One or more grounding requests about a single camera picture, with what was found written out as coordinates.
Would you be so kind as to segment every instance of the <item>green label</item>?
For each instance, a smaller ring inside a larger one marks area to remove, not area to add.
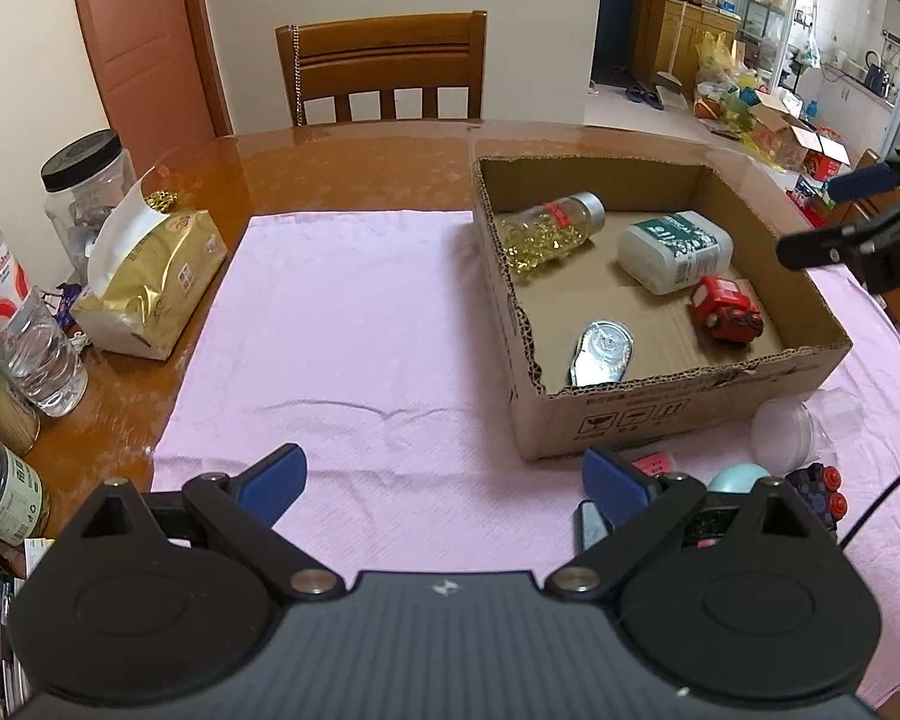
[[[719,245],[717,239],[706,230],[701,230],[679,214],[639,221],[636,226],[669,248],[674,257],[682,257]]]

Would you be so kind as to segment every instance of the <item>pink tablecloth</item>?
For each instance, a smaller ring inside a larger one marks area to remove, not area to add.
[[[900,469],[900,341],[846,271],[815,278],[854,342],[826,386],[855,391],[868,415],[838,447],[845,530]],[[494,322],[470,213],[254,218],[154,452],[154,489],[239,473],[291,440],[310,475],[276,530],[348,580],[362,568],[542,578],[572,554],[578,461],[517,456]],[[663,445],[706,481],[751,459],[746,435],[730,423]],[[861,689],[879,704],[900,688],[900,491],[850,557],[884,617]]]

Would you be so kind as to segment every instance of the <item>gold tissue package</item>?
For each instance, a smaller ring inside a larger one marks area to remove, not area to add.
[[[97,348],[166,360],[224,259],[208,211],[166,215],[122,258],[103,296],[84,288],[71,313]]]

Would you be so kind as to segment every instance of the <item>red door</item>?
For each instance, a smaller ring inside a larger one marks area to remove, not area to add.
[[[142,175],[215,137],[184,0],[76,0],[110,126]]]

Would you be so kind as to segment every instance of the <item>wooden table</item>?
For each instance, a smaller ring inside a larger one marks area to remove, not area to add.
[[[144,191],[180,193],[180,208],[206,208],[230,255],[254,215],[297,210],[458,210],[471,206],[472,166],[487,155],[606,154],[673,162],[727,159],[725,178],[743,174],[739,154],[659,136],[602,127],[529,122],[398,121],[327,124],[222,138],[169,153]],[[747,180],[770,182],[760,172]],[[783,195],[758,209],[781,231],[804,228]],[[48,536],[106,477],[147,490],[152,455],[187,370],[221,269],[167,362],[90,349],[90,383],[76,409],[45,419],[26,460],[50,490]]]

